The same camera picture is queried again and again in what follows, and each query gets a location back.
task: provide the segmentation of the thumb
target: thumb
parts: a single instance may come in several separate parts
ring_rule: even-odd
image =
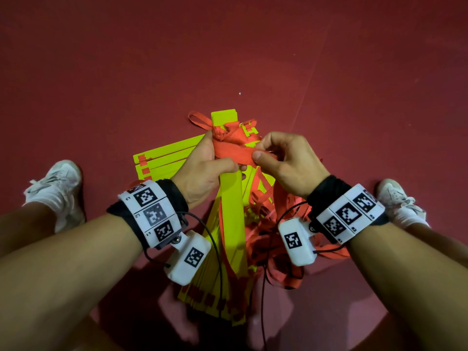
[[[231,158],[216,159],[207,161],[206,163],[209,172],[216,174],[216,176],[239,170],[239,167]]]
[[[272,175],[276,175],[281,162],[272,157],[269,153],[256,151],[252,153],[252,159],[255,164],[259,165],[262,169],[267,170]]]

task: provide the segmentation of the floor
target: floor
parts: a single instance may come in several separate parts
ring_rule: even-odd
[[[0,9],[0,212],[72,159],[95,218],[137,178],[133,154],[201,134],[190,110],[235,108],[261,134],[305,135],[351,184],[397,179],[435,229],[468,243],[459,194],[468,0],[2,0]],[[209,324],[194,322],[166,282],[149,285],[152,309],[129,297],[160,273],[143,264],[103,301],[105,329],[129,349],[143,316],[144,330],[154,324],[188,349],[209,339]],[[385,314],[351,261],[323,259],[308,274],[296,291],[266,290],[269,350],[347,350]],[[262,347],[258,313],[242,333]]]

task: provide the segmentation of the fingernail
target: fingernail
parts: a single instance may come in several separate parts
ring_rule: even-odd
[[[258,158],[260,157],[261,154],[262,154],[261,151],[253,152],[252,153],[252,159],[254,159],[254,161],[257,162],[257,160],[258,160]]]

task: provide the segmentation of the white sneaker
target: white sneaker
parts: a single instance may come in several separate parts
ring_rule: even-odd
[[[395,180],[382,180],[376,190],[377,199],[385,206],[390,221],[402,229],[414,223],[427,224],[426,211],[415,205],[416,200],[408,197]]]
[[[57,216],[56,233],[72,229],[85,222],[78,199],[81,182],[81,171],[73,161],[59,161],[43,179],[31,181],[32,186],[24,192],[26,203],[41,202],[50,207]]]

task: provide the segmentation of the wristband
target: wristband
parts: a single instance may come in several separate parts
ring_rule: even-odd
[[[185,228],[176,212],[186,212],[188,206],[171,180],[147,180],[118,197],[107,212],[123,218],[144,249],[163,248]]]
[[[369,225],[389,222],[385,207],[362,185],[351,187],[329,176],[307,197],[310,227],[331,243],[344,244]]]

